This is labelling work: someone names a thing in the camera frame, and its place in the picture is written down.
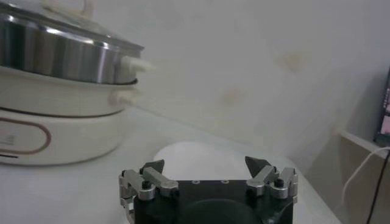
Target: black robotic base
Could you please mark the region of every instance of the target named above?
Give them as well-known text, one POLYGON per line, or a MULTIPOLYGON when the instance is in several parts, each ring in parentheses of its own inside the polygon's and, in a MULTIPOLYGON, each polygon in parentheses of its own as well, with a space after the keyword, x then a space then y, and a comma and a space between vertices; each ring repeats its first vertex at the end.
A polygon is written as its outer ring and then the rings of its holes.
POLYGON ((121 204, 134 224, 292 224, 297 174, 246 157, 249 180, 174 181, 164 161, 119 176, 121 204))

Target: metal bracket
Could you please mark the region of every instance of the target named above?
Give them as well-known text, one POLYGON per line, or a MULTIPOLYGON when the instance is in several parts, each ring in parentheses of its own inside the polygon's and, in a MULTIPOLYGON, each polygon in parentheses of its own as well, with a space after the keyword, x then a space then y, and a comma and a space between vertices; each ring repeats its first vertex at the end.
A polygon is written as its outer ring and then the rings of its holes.
POLYGON ((126 212, 130 224, 134 224, 134 210, 129 209, 134 196, 142 201, 152 200, 155 197, 156 187, 142 178, 134 170, 125 170, 119 176, 119 200, 126 212))
POLYGON ((143 177, 156 185, 164 197, 172 197, 179 191, 179 182, 166 178, 152 167, 143 169, 143 177))
POLYGON ((283 169, 279 178, 270 184, 271 195, 274 198, 285 199, 289 196, 297 202, 298 195, 298 174, 294 168, 287 167, 283 169))
POLYGON ((279 176, 279 172, 276 167, 266 165, 260 172, 253 178, 246 181, 248 190, 250 190, 255 197, 262 196, 266 185, 269 182, 275 181, 279 176))

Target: white wall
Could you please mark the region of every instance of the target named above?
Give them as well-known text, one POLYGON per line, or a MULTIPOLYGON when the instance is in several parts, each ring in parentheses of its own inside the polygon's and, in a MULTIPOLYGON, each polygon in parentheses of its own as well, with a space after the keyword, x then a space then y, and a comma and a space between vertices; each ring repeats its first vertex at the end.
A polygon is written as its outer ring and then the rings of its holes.
POLYGON ((327 197, 339 191, 339 167, 313 163, 339 159, 333 130, 383 87, 390 1, 95 3, 93 19, 145 46, 143 58, 158 67, 139 76, 140 107, 286 155, 304 173, 318 170, 309 173, 317 189, 334 181, 327 197))

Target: white cooker base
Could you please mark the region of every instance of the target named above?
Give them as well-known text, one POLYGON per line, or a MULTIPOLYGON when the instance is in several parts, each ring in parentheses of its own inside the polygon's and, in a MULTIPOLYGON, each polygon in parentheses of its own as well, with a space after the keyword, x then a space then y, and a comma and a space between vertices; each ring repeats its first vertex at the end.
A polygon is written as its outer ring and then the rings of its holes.
POLYGON ((101 156, 126 134, 125 113, 63 118, 0 110, 0 162, 50 165, 101 156))

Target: rose gold trim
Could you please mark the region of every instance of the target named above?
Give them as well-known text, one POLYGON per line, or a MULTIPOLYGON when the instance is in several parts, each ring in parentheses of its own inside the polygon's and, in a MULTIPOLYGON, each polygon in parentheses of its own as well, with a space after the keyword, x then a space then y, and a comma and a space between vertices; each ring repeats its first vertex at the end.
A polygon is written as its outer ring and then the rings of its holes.
POLYGON ((5 121, 5 122, 15 123, 15 124, 23 124, 23 125, 34 126, 34 127, 39 128, 40 130, 42 130, 43 133, 45 133, 45 135, 46 135, 46 142, 38 149, 31 150, 31 151, 26 151, 26 152, 24 152, 24 151, 17 151, 17 150, 9 150, 9 149, 0 149, 0 152, 19 154, 19 155, 35 154, 35 153, 38 153, 38 152, 44 150, 51 142, 50 131, 46 127, 44 127, 43 125, 32 123, 32 122, 28 122, 28 121, 18 121, 18 120, 13 120, 13 119, 7 119, 7 118, 3 118, 3 117, 0 117, 0 121, 5 121))

